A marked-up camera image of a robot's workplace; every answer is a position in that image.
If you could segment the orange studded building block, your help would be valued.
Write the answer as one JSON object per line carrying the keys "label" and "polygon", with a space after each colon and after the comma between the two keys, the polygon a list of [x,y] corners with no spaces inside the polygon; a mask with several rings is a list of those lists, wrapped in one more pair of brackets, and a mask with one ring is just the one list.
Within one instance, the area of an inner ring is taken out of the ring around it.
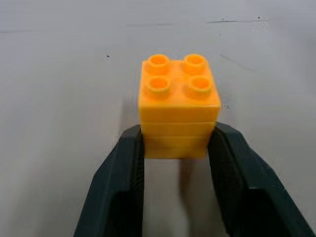
{"label": "orange studded building block", "polygon": [[171,60],[155,54],[143,61],[138,111],[146,158],[204,158],[220,109],[202,55]]}

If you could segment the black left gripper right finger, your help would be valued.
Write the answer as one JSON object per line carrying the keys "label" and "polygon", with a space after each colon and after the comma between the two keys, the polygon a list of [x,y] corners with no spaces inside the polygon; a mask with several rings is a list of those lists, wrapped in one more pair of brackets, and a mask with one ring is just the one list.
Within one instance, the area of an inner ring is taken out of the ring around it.
{"label": "black left gripper right finger", "polygon": [[274,170],[238,130],[217,122],[207,150],[229,237],[316,237]]}

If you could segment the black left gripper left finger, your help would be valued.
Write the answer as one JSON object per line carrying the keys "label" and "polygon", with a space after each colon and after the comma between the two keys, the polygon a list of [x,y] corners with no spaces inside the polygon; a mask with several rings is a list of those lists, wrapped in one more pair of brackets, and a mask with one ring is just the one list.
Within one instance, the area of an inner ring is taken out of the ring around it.
{"label": "black left gripper left finger", "polygon": [[142,237],[144,171],[142,133],[135,125],[95,172],[74,237]]}

